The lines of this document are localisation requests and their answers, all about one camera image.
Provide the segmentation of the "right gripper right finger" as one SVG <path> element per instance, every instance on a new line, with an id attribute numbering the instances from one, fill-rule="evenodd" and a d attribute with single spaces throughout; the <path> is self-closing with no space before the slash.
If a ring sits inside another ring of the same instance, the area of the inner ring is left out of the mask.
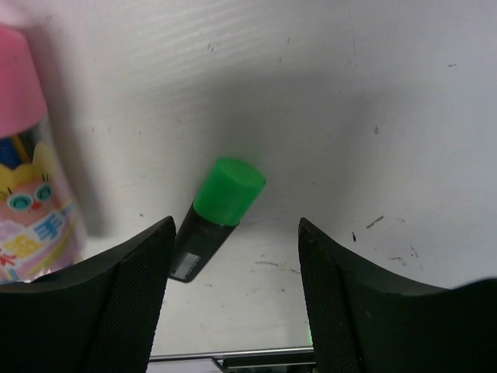
<path id="1" fill-rule="evenodd" d="M 496 281 L 453 289 L 390 272 L 307 219 L 298 254 L 320 372 L 494 372 Z"/>

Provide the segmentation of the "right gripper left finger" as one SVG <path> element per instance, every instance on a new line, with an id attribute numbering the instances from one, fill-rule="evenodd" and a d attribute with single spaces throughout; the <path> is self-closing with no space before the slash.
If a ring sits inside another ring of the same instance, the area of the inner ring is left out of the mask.
<path id="1" fill-rule="evenodd" d="M 1 286 L 3 372 L 144 372 L 176 237 L 172 218 L 30 282 Z"/>

